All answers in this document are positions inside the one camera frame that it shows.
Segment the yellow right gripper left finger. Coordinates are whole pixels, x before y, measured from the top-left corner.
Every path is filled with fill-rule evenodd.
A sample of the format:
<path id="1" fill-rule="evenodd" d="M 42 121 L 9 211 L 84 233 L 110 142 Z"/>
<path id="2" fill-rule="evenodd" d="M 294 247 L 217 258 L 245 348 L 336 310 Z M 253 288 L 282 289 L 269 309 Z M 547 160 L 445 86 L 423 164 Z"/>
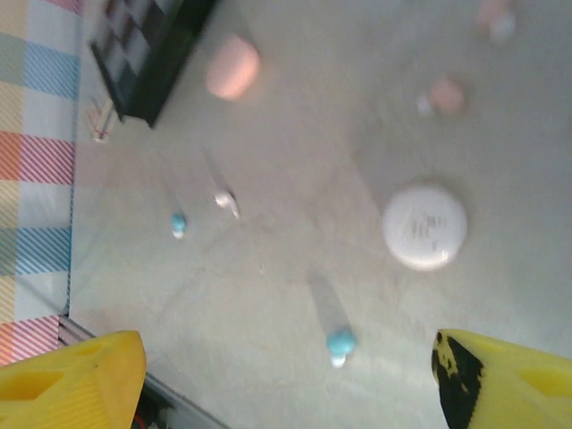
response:
<path id="1" fill-rule="evenodd" d="M 146 352 L 136 331 L 3 366 L 1 426 L 130 428 L 146 374 Z"/>

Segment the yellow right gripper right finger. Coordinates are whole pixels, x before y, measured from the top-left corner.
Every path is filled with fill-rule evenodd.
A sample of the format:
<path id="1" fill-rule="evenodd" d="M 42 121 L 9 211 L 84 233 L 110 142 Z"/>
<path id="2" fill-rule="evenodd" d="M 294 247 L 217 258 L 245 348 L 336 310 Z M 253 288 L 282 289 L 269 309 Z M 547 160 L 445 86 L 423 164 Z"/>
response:
<path id="1" fill-rule="evenodd" d="M 458 329 L 431 357 L 449 428 L 569 428 L 571 360 Z"/>

